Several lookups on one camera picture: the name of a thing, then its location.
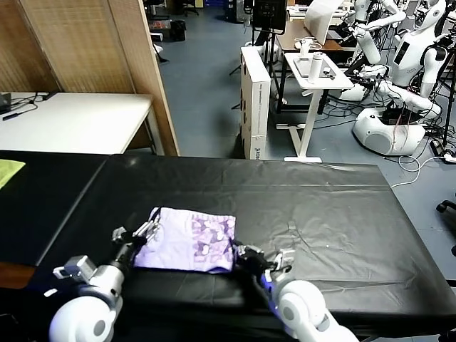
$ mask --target woven panel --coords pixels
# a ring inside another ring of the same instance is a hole
[[[53,79],[15,0],[0,1],[0,91],[52,91]]]
[[[64,91],[133,93],[106,0],[20,0]]]
[[[179,155],[142,0],[108,0],[137,93],[152,94],[166,155]]]

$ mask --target purple cloth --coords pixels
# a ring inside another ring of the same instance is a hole
[[[234,238],[235,223],[233,216],[162,208],[157,234],[140,250],[135,266],[230,272],[234,258],[230,239]]]

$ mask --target black wire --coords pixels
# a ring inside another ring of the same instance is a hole
[[[327,126],[321,126],[321,127],[314,127],[314,130],[319,130],[321,128],[329,128],[329,127],[336,127],[336,126],[340,126],[340,125],[345,125],[346,123],[354,123],[356,121],[355,120],[349,120],[349,121],[344,121],[343,123],[336,123],[334,125],[327,125]]]

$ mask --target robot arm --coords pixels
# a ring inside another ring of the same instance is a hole
[[[432,93],[437,75],[442,68],[447,58],[447,51],[444,48],[430,48],[425,52],[422,64],[424,64],[425,72],[421,81],[420,94],[424,98],[428,98]]]
[[[50,342],[109,342],[114,323],[123,305],[122,284],[136,254],[155,236],[160,211],[135,232],[123,228],[113,232],[115,254],[96,267],[87,256],[75,256],[65,266],[54,269],[59,279],[72,278],[78,297],[63,305],[49,328]]]
[[[268,262],[257,247],[236,245],[236,263],[255,277],[269,308],[286,326],[286,332],[300,342],[358,342],[346,327],[340,326],[318,288],[289,276],[294,251],[281,251]]]
[[[366,56],[370,64],[378,64],[381,60],[380,52],[378,51],[377,46],[375,45],[370,32],[375,31],[377,29],[381,29],[391,24],[399,23],[403,21],[406,17],[405,12],[401,11],[398,8],[398,5],[396,5],[394,0],[380,0],[379,2],[385,7],[385,9],[391,15],[386,16],[385,18],[372,21],[369,24],[359,24],[355,26],[355,28],[353,29],[353,36],[358,41],[361,49],[364,52],[364,55]],[[360,10],[362,14],[360,14],[360,16],[364,16],[364,12],[367,11],[366,7],[368,6],[365,5],[366,0],[361,0],[361,3],[362,6],[360,6]]]
[[[368,10],[372,0],[355,1],[355,20],[358,23],[366,23],[368,20]]]
[[[385,18],[381,18],[381,19],[372,21],[369,24],[367,24],[366,28],[369,31],[381,29],[382,27],[385,27],[385,26],[388,26],[391,24],[400,23],[407,16],[404,11],[401,11],[398,8],[398,5],[396,5],[394,0],[380,0],[379,2],[385,7],[385,9],[389,13],[391,13],[391,15],[386,16]]]
[[[433,119],[442,111],[442,108],[429,100],[429,98],[424,98],[411,91],[397,87],[390,81],[381,80],[377,91],[381,96],[388,96],[399,105],[406,104],[408,109],[426,119]]]

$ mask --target white standing desk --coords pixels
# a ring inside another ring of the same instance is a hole
[[[316,116],[318,114],[318,107],[320,104],[321,96],[324,90],[333,89],[350,89],[353,87],[353,83],[350,79],[345,76],[342,70],[334,64],[334,62],[327,56],[324,55],[323,59],[328,64],[328,67],[336,74],[333,79],[331,78],[317,78],[315,83],[310,83],[307,77],[301,77],[298,68],[294,64],[294,60],[299,58],[300,53],[285,53],[286,62],[293,71],[295,79],[298,81],[299,86],[305,90],[311,90],[311,104],[309,112],[307,113],[306,122],[297,126],[286,126],[285,129],[289,130],[291,139],[293,140],[294,149],[297,157],[286,157],[285,161],[297,161],[297,162],[321,162],[319,157],[307,157],[307,148],[314,128]],[[313,53],[308,53],[307,58],[312,59]],[[299,137],[298,129],[304,129],[302,138]]]
[[[12,103],[34,95],[12,93]],[[33,106],[0,115],[0,150],[124,153],[144,122],[157,153],[163,154],[150,95],[57,93],[36,105],[10,120],[2,118]]]

